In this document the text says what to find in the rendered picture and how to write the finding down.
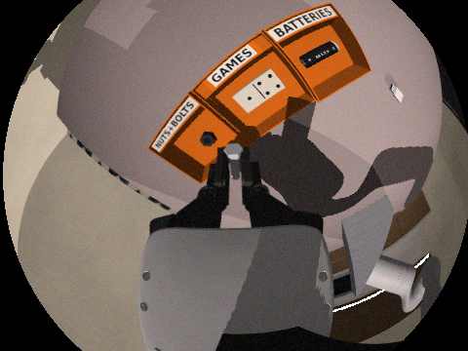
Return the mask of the grey metal bolt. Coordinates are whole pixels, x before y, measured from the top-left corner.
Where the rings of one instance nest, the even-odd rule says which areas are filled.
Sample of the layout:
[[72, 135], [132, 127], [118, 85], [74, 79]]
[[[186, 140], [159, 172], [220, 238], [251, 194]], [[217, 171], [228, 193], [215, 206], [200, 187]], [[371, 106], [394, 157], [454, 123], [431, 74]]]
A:
[[230, 169], [231, 176], [233, 179], [240, 178], [240, 165], [239, 158], [243, 152], [243, 148], [239, 143], [229, 143], [225, 148], [224, 152], [226, 153], [227, 158], [230, 160]]

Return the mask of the white domino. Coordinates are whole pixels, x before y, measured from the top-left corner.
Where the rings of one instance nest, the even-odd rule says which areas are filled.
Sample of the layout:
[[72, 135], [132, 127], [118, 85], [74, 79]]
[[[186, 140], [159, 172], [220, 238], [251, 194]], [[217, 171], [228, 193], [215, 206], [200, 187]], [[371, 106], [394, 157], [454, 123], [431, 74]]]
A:
[[232, 97], [250, 113], [256, 107], [285, 88], [281, 80], [273, 70], [269, 68], [255, 77]]

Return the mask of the white usb stick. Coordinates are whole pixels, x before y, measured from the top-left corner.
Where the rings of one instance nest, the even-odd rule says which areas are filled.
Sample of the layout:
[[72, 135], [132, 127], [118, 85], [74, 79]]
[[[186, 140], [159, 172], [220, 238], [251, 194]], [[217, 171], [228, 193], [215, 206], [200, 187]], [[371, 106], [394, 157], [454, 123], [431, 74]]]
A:
[[400, 92], [400, 90], [399, 90], [396, 86], [394, 86], [393, 84], [391, 84], [390, 90], [391, 90], [391, 92], [392, 92], [392, 95], [393, 95], [399, 102], [402, 102], [403, 94]]

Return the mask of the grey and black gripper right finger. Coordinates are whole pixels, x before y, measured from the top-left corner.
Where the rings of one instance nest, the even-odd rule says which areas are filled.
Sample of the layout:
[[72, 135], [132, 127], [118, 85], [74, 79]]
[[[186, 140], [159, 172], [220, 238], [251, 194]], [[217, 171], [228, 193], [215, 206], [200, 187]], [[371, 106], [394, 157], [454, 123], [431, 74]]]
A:
[[317, 228], [323, 234], [324, 221], [319, 214], [293, 211], [270, 195], [261, 183], [258, 162], [251, 162], [250, 149], [243, 147], [241, 153], [242, 200], [250, 212], [251, 227], [302, 224]]

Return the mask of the black battery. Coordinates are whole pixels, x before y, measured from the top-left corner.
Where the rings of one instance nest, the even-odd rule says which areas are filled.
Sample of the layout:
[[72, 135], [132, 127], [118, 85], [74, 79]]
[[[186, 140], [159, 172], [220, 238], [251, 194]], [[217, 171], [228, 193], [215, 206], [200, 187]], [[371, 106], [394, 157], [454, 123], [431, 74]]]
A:
[[299, 59], [304, 66], [310, 67], [337, 52], [339, 52], [339, 47], [335, 42], [330, 41], [302, 55]]

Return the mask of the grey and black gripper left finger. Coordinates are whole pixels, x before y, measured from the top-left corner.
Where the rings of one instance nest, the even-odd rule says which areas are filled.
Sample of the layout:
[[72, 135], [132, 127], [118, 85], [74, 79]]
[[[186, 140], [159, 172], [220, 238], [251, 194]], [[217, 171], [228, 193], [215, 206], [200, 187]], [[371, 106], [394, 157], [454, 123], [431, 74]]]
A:
[[167, 227], [220, 228], [221, 213], [229, 206], [229, 164], [224, 148], [217, 151], [216, 164], [210, 164], [207, 185], [177, 214], [150, 221], [150, 234]]

